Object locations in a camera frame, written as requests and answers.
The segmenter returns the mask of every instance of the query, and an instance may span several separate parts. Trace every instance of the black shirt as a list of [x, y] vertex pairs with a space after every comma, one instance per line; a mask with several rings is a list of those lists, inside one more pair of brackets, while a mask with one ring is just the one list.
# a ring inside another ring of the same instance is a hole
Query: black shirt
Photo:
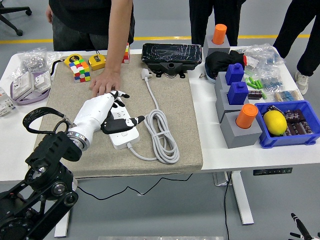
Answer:
[[[67, 27], [86, 34], [108, 35], [111, 0], [49, 0], [53, 14]], [[133, 42], [133, 7], [129, 43]]]

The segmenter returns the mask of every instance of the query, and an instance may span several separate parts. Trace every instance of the white table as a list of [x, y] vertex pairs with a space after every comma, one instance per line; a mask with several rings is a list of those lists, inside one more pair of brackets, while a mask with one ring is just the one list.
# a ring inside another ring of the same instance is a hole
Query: white table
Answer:
[[[73, 53], [75, 52], [66, 52], [65, 56]], [[91, 52], [78, 53], [83, 56], [92, 54]], [[100, 53], [105, 55], [106, 51], [100, 51]], [[131, 50], [131, 54], [141, 54], [141, 49]], [[0, 87], [7, 94], [10, 92], [11, 84], [11, 80], [8, 77], [19, 64], [18, 55], [13, 55], [0, 80]], [[296, 90], [297, 86], [286, 66], [283, 64], [279, 67], [285, 90]], [[259, 141], [257, 141], [252, 146], [228, 149], [218, 121], [215, 85], [205, 78], [199, 78], [204, 72], [204, 63], [198, 65], [195, 70], [188, 71], [203, 156], [203, 166], [200, 172], [233, 171], [232, 182], [240, 213], [244, 207], [241, 218], [244, 224], [250, 224], [253, 223], [253, 220], [250, 208], [248, 208], [249, 204], [240, 171], [319, 164], [320, 141], [317, 141], [315, 145], [309, 146], [278, 146], [270, 149], [262, 149]], [[22, 119], [30, 111], [43, 107], [46, 104], [47, 100], [43, 100], [31, 105], [17, 106], [13, 112], [0, 117], [0, 182], [18, 182], [24, 179], [28, 170], [25, 159], [33, 151], [37, 135], [27, 132], [22, 125]], [[39, 129], [40, 124], [41, 120], [38, 119], [32, 123], [31, 127]]]

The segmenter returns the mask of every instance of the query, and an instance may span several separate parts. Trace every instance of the blue plastic crate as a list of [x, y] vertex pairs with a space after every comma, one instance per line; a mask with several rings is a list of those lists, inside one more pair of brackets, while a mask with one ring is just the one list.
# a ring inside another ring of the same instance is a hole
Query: blue plastic crate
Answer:
[[[320, 121], [312, 109], [310, 103], [305, 100], [301, 101], [282, 101], [282, 102], [264, 102], [256, 103], [256, 107], [259, 112], [256, 116], [262, 134], [260, 135], [260, 145], [263, 149], [270, 149], [276, 146], [288, 146], [288, 145], [313, 145], [316, 143], [316, 140], [320, 137]], [[267, 107], [274, 105], [281, 111], [285, 112], [287, 110], [297, 110], [300, 109], [302, 114], [305, 117], [305, 120], [308, 122], [313, 134], [305, 135], [294, 135], [294, 136], [270, 136], [265, 121], [262, 117], [262, 114], [267, 111]]]

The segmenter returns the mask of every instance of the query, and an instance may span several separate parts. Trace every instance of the green battery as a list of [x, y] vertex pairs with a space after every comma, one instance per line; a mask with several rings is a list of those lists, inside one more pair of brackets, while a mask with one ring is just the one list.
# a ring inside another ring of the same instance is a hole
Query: green battery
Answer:
[[260, 89], [263, 89], [264, 86], [262, 85], [262, 82], [261, 82], [259, 79], [257, 80], [257, 82], [258, 82], [258, 84], [260, 85]]
[[251, 84], [250, 82], [247, 82], [246, 84], [254, 89], [258, 89], [258, 87], [255, 84]]
[[255, 81], [254, 81], [254, 84], [256, 85], [256, 87], [257, 87], [258, 89], [261, 89], [261, 88], [260, 88], [260, 85], [259, 85], [259, 83], [258, 83], [258, 80], [255, 80]]
[[249, 77], [249, 81], [250, 83], [255, 84], [255, 80], [252, 78], [252, 76]]
[[267, 99], [267, 95], [264, 93], [264, 91], [261, 91], [261, 93], [262, 93], [262, 98], [263, 98], [264, 100], [266, 100], [266, 99]]

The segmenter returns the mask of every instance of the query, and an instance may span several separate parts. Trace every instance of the rubik's cube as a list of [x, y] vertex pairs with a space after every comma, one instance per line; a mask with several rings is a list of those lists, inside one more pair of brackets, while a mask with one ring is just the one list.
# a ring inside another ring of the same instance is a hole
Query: rubik's cube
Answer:
[[128, 64], [130, 61], [130, 46], [129, 43], [126, 44], [125, 53], [122, 59], [123, 64]]
[[84, 83], [90, 81], [90, 68], [85, 60], [80, 59], [69, 63], [74, 76], [75, 83]]

